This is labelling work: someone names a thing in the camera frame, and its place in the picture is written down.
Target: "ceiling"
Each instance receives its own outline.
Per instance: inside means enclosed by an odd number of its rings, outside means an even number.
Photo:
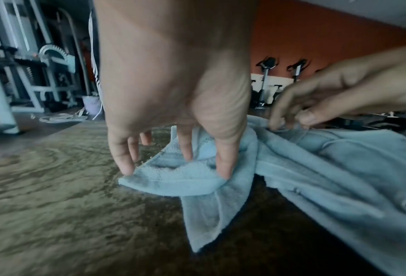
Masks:
[[[406,28],[406,0],[300,0]]]

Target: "fingernail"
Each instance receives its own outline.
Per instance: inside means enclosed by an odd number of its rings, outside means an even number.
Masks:
[[[302,125],[313,125],[317,123],[317,119],[315,118],[314,114],[309,110],[302,110],[300,111],[295,118],[300,122]]]

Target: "towel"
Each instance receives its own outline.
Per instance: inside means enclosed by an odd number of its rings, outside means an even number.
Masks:
[[[217,238],[245,204],[254,174],[389,275],[406,275],[406,135],[390,130],[272,133],[248,117],[228,181],[215,171],[214,139],[193,130],[194,160],[171,142],[119,183],[179,196],[194,252]]]

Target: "wall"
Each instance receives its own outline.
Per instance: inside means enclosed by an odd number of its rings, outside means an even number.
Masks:
[[[252,73],[262,74],[255,65],[267,55],[281,61],[269,75],[287,78],[291,77],[287,66],[300,58],[312,59],[302,74],[305,77],[340,60],[403,45],[406,30],[399,27],[295,0],[260,0],[252,38]]]

